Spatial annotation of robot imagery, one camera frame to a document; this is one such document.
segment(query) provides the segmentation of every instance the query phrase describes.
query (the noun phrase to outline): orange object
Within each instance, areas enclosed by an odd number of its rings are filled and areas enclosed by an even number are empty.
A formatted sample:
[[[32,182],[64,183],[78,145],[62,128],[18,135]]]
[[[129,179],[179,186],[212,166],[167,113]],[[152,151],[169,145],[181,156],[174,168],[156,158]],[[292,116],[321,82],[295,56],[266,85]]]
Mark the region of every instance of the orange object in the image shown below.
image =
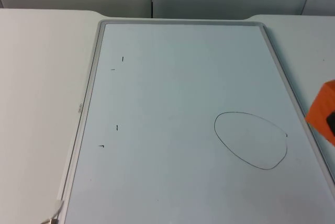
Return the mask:
[[[335,114],[335,80],[326,82],[315,98],[306,121],[309,122],[330,143],[335,145],[334,130]]]

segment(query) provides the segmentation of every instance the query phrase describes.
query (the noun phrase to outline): whiteboard frame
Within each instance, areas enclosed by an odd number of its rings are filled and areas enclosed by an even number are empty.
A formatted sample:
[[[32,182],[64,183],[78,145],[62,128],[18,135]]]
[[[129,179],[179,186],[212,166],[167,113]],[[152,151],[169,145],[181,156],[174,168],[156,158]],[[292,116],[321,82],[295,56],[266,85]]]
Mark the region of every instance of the whiteboard frame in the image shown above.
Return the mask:
[[[88,115],[88,109],[90,107],[91,97],[93,93],[95,75],[97,72],[99,55],[101,51],[103,36],[105,32],[105,27],[108,24],[159,24],[159,25],[224,25],[224,26],[252,26],[252,27],[259,27],[261,34],[266,42],[266,45],[270,51],[272,59],[277,67],[279,75],[285,85],[287,93],[291,99],[291,102],[295,108],[295,111],[298,115],[298,118],[301,122],[301,125],[307,135],[309,143],[313,149],[313,152],[317,158],[317,161],[320,165],[322,173],[327,181],[329,189],[333,195],[335,200],[335,177],[331,174],[327,161],[322,154],[320,146],[316,141],[308,123],[305,121],[303,110],[298,102],[298,99],[293,92],[292,86],[288,80],[288,77],[283,69],[283,66],[274,50],[273,45],[271,44],[269,34],[266,32],[266,26],[260,22],[253,22],[253,21],[220,21],[220,20],[174,20],[174,19],[108,19],[102,20],[98,24],[96,38],[94,42],[94,48],[92,53],[92,65],[91,70],[88,78],[88,84],[85,92],[82,112],[80,116],[80,121],[77,128],[76,137],[72,146],[71,156],[69,158],[67,167],[68,172],[65,175],[65,178],[62,179],[63,183],[61,185],[62,193],[61,199],[63,200],[63,207],[60,213],[58,214],[58,220],[60,224],[65,223],[66,213],[68,211],[68,205],[71,196],[72,185],[74,181],[74,175],[79,159],[79,153],[81,149],[81,144],[84,136],[84,130]]]

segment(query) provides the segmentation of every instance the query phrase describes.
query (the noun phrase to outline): ink mark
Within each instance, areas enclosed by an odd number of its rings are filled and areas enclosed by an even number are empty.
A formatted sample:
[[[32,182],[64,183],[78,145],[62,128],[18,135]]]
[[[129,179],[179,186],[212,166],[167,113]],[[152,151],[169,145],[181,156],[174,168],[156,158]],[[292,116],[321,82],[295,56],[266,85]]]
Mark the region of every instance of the ink mark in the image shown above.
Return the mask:
[[[251,113],[219,114],[214,121],[214,132],[234,156],[261,170],[274,169],[287,155],[287,133]]]

